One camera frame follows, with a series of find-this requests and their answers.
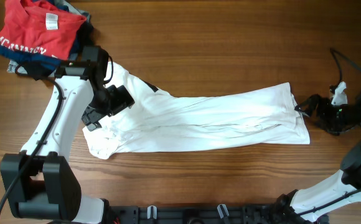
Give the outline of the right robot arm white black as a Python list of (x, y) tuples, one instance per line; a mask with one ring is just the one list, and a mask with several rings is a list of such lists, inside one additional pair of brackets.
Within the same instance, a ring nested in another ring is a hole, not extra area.
[[(325, 130), (340, 134), (361, 126), (361, 92), (355, 104), (333, 105), (311, 98)], [(319, 223), (325, 215), (351, 203), (361, 202), (361, 140), (343, 158), (340, 169), (318, 184), (282, 195), (271, 206), (273, 223)]]

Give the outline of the white rail clip right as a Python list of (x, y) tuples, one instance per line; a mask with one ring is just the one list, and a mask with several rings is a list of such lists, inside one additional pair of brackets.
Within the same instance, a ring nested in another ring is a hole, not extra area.
[(218, 211), (220, 219), (229, 217), (228, 208), (225, 204), (219, 204), (217, 206), (217, 211)]

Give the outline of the white rail clip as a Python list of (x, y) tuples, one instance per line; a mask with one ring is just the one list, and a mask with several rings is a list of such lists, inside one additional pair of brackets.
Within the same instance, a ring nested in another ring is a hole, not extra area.
[(218, 211), (220, 219), (229, 217), (228, 208), (225, 204), (219, 204), (217, 206), (217, 211)]
[(157, 207), (155, 205), (150, 205), (147, 208), (147, 219), (156, 220), (157, 219)]

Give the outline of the grey printed folded garment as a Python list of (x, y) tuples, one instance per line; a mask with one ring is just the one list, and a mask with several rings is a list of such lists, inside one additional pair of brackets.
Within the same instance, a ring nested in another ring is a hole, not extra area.
[[(72, 65), (79, 67), (77, 59), (67, 59), (77, 31), (84, 22), (90, 23), (89, 12), (77, 9), (68, 1), (7, 1), (5, 10), (4, 27), (0, 31), (1, 56), (9, 62), (26, 54), (62, 60), (48, 77), (64, 75)], [(18, 68), (14, 73), (20, 76), (44, 77), (18, 73)]]

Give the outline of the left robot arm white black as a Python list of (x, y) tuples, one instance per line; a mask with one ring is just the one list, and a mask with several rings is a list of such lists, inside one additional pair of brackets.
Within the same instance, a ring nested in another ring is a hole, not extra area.
[(8, 204), (16, 218), (52, 223), (119, 223), (106, 199), (82, 194), (68, 164), (79, 122), (94, 131), (99, 120), (134, 104), (124, 86), (106, 87), (114, 72), (112, 59), (66, 61), (50, 82), (54, 90), (41, 120), (17, 154), (5, 154), (0, 171), (5, 193), (0, 217)]

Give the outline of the white t-shirt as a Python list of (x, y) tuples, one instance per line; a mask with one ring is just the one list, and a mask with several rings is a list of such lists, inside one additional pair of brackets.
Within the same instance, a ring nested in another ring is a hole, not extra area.
[(289, 83), (215, 97), (174, 97), (117, 63), (106, 73), (134, 105), (83, 129), (90, 154), (208, 151), (252, 144), (309, 144)]

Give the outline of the white rail clip left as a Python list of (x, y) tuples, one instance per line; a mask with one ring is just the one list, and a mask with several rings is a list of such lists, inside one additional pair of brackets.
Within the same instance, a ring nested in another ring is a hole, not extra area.
[(147, 208), (147, 219), (156, 220), (157, 219), (157, 207), (155, 205), (150, 205)]

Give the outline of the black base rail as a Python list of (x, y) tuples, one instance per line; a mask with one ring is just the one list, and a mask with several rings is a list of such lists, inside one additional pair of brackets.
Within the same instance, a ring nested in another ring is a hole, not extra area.
[(170, 207), (158, 208), (157, 219), (147, 219), (147, 207), (112, 207), (117, 217), (112, 223), (123, 224), (271, 224), (307, 223), (292, 213), (277, 212), (270, 204), (247, 204), (243, 207), (228, 207), (229, 217), (220, 219), (216, 207)]

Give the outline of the black folded garment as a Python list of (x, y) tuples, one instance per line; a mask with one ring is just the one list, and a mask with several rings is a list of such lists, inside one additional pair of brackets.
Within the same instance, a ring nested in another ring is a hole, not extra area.
[[(67, 60), (76, 60), (81, 54), (84, 46), (93, 45), (94, 41), (91, 37), (94, 27), (89, 22), (84, 22), (77, 31), (76, 38), (70, 50)], [(26, 54), (22, 59), (11, 60), (7, 71), (14, 73), (17, 69), (18, 73), (31, 73), (32, 75), (50, 76), (55, 73), (55, 69), (60, 65), (62, 60), (46, 56), (30, 56)]]

